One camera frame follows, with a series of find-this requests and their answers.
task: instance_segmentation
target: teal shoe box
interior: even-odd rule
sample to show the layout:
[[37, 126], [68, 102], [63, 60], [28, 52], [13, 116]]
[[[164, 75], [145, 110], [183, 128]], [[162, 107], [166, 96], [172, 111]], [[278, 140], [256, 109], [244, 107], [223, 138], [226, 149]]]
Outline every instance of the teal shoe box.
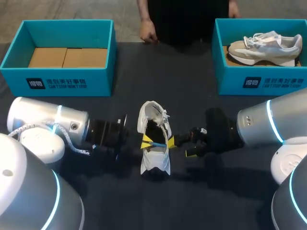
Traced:
[[[104, 48], [105, 68], [28, 68], [36, 47]], [[23, 21], [0, 66], [22, 97], [111, 96], [116, 59], [112, 20]]]
[[[252, 37], [255, 33], [275, 31], [282, 36], [303, 37], [300, 67], [230, 66], [224, 47]], [[307, 21], [296, 19], [216, 19], [212, 55], [220, 95], [280, 96], [307, 87]]]

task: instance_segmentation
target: sneaker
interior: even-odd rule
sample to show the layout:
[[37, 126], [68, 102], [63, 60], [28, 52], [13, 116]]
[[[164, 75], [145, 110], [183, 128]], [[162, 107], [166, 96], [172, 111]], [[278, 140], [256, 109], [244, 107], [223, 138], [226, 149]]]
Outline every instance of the sneaker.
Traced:
[[254, 65], [259, 61], [270, 61], [278, 66], [295, 66], [295, 59], [303, 47], [301, 35], [282, 37], [275, 31], [265, 34], [254, 34], [236, 41], [228, 48], [228, 54], [235, 60]]
[[153, 171], [154, 174], [157, 172], [171, 174], [168, 140], [172, 137], [172, 131], [168, 117], [166, 110], [157, 102], [146, 102], [141, 107], [138, 132], [144, 134], [143, 140], [155, 143], [142, 149], [141, 174], [146, 171]]

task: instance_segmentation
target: shoe tongue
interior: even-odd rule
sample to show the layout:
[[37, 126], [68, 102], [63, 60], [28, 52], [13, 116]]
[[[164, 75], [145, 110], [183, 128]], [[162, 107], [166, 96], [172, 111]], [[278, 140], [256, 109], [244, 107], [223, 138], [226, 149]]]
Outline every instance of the shoe tongue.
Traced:
[[282, 36], [277, 34], [275, 31], [271, 31], [265, 34], [261, 34], [258, 36], [259, 39], [261, 39], [261, 42], [269, 43], [276, 41], [278, 45], [281, 45], [282, 43]]

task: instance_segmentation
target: shoe box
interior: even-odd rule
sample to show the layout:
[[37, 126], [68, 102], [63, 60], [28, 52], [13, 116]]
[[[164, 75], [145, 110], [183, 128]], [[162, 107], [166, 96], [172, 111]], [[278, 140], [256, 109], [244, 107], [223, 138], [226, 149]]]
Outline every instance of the shoe box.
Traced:
[[111, 96], [112, 20], [23, 21], [0, 66], [14, 96]]
[[[295, 67], [261, 61], [243, 65], [228, 55], [227, 47], [256, 33], [275, 31], [281, 36], [303, 37]], [[307, 87], [307, 21], [300, 19], [216, 19], [212, 55], [220, 95], [280, 96]]]

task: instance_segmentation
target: person's hand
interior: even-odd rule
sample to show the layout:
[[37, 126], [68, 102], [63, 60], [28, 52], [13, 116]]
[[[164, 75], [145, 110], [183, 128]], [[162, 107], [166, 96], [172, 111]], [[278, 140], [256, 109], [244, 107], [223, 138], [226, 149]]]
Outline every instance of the person's hand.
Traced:
[[240, 18], [239, 7], [236, 0], [229, 0], [229, 18]]
[[158, 38], [155, 33], [154, 23], [151, 20], [144, 20], [141, 23], [140, 38], [146, 43], [156, 44]]

